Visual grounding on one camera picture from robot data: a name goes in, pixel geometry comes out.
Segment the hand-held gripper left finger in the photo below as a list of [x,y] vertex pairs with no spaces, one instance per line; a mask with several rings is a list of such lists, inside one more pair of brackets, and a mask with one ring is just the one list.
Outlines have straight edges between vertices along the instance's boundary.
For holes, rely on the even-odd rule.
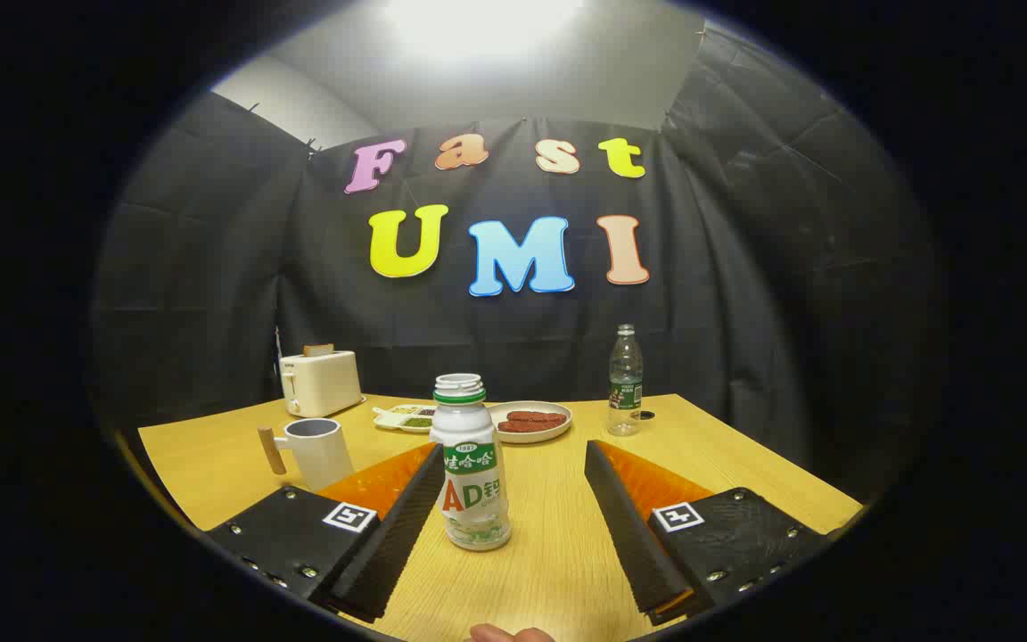
[[213,543],[302,600],[383,617],[443,487],[425,443],[311,492],[286,485],[207,531]]

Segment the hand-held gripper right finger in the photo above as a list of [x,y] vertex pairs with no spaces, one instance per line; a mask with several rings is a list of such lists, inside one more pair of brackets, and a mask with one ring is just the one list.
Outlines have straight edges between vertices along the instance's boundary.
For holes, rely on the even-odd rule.
[[606,441],[587,444],[584,475],[651,624],[728,605],[831,544],[749,488],[710,491]]

